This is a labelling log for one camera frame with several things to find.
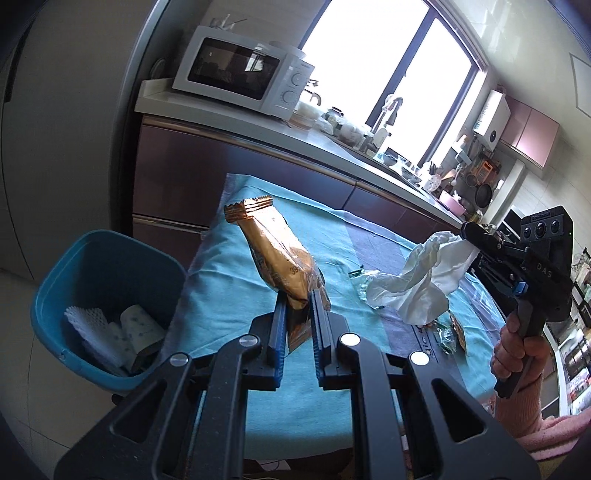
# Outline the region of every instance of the trash can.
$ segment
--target trash can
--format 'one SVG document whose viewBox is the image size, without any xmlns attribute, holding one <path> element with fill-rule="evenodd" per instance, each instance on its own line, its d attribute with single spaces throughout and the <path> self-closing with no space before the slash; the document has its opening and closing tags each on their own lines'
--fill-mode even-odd
<svg viewBox="0 0 591 480">
<path fill-rule="evenodd" d="M 31 306 L 33 330 L 70 370 L 113 393 L 126 393 L 150 370 L 132 377 L 104 371 L 86 352 L 64 312 L 70 306 L 100 308 L 111 322 L 139 304 L 166 330 L 185 277 L 174 258 L 155 248 L 112 231 L 89 232 L 68 249 L 39 287 Z"/>
</svg>

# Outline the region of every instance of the wall tile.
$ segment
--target wall tile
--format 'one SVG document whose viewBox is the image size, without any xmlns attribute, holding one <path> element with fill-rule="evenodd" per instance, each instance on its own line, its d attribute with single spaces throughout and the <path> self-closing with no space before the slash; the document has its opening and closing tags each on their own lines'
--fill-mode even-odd
<svg viewBox="0 0 591 480">
<path fill-rule="evenodd" d="M 551 208 L 550 205 L 547 205 L 544 202 L 538 202 L 535 206 L 535 212 L 543 212 L 544 210 L 549 210 Z"/>
<path fill-rule="evenodd" d="M 553 167 L 591 202 L 591 154 L 584 155 L 562 141 Z"/>
<path fill-rule="evenodd" d="M 547 170 L 544 179 L 541 179 L 534 172 L 528 170 L 523 180 L 523 187 L 539 199 L 542 198 L 550 180 L 554 177 L 554 169 L 549 167 Z"/>
<path fill-rule="evenodd" d="M 574 238 L 573 239 L 573 258 L 577 255 L 580 255 L 581 253 L 583 253 L 583 247 L 581 247 L 581 244 L 579 242 L 577 242 L 576 238 Z"/>
<path fill-rule="evenodd" d="M 522 185 L 517 191 L 515 198 L 513 198 L 512 204 L 521 210 L 521 213 L 524 215 L 532 215 L 533 213 L 537 213 L 536 207 L 539 202 L 540 198 Z"/>
</svg>

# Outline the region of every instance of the dark brown cabinet door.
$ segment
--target dark brown cabinet door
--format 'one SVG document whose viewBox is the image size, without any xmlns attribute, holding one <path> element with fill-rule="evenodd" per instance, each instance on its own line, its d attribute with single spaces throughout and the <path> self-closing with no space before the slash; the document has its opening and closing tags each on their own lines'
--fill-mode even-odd
<svg viewBox="0 0 591 480">
<path fill-rule="evenodd" d="M 411 242 L 422 244 L 433 234 L 436 225 L 435 220 L 408 209 L 396 224 L 394 232 Z"/>
<path fill-rule="evenodd" d="M 134 223 L 134 238 L 175 258 L 185 270 L 191 266 L 201 244 L 198 233 L 141 223 Z"/>
<path fill-rule="evenodd" d="M 396 224 L 404 215 L 406 208 L 356 188 L 345 204 L 344 210 L 396 232 Z"/>
<path fill-rule="evenodd" d="M 164 128 L 142 127 L 134 213 L 209 226 L 227 173 L 253 175 L 341 209 L 352 184 L 257 151 Z"/>
<path fill-rule="evenodd" d="M 415 212 L 359 187 L 355 189 L 345 204 L 345 210 L 384 226 L 417 244 L 426 241 L 433 232 L 450 230 L 449 226 L 422 213 Z"/>
</svg>

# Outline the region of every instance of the candy wrapper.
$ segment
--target candy wrapper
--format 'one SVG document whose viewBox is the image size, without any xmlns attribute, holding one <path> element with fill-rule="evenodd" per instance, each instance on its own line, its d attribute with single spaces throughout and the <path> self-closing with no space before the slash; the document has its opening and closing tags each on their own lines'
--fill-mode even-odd
<svg viewBox="0 0 591 480">
<path fill-rule="evenodd" d="M 456 336 L 453 333 L 451 325 L 446 325 L 444 322 L 435 320 L 431 323 L 435 328 L 435 338 L 441 349 L 448 355 L 453 355 L 457 351 Z"/>
<path fill-rule="evenodd" d="M 306 309 L 309 292 L 318 288 L 324 309 L 330 310 L 324 277 L 312 255 L 273 206 L 272 197 L 226 205 L 224 214 L 228 223 L 237 224 L 244 233 L 261 278 L 274 290 L 287 293 L 291 306 L 287 343 L 291 353 L 311 337 Z"/>
<path fill-rule="evenodd" d="M 379 270 L 366 270 L 363 268 L 363 265 L 361 265 L 360 269 L 353 270 L 352 272 L 349 272 L 349 274 L 348 274 L 349 278 L 351 279 L 351 282 L 353 282 L 353 285 L 355 286 L 355 290 L 357 291 L 357 295 L 359 295 L 359 298 L 364 303 L 368 302 L 367 289 L 368 289 L 369 282 L 371 282 L 374 279 L 374 275 L 377 273 L 380 273 L 380 271 Z M 384 307 L 372 307 L 371 305 L 368 305 L 368 306 L 374 310 L 379 310 L 379 309 L 384 308 Z"/>
<path fill-rule="evenodd" d="M 452 327 L 453 331 L 456 332 L 457 341 L 460 343 L 464 353 L 467 355 L 468 349 L 466 347 L 466 335 L 464 335 L 464 327 L 460 322 L 457 321 L 457 317 L 452 312 L 449 312 L 449 318 L 452 320 Z"/>
</svg>

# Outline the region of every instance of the pink sweater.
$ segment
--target pink sweater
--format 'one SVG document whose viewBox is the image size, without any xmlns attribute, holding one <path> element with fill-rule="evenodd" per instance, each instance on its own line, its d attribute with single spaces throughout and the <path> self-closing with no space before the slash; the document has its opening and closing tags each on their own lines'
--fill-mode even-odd
<svg viewBox="0 0 591 480">
<path fill-rule="evenodd" d="M 542 377 L 512 399 L 496 398 L 495 418 L 539 461 L 571 451 L 591 422 L 591 408 L 578 415 L 542 419 Z"/>
</svg>

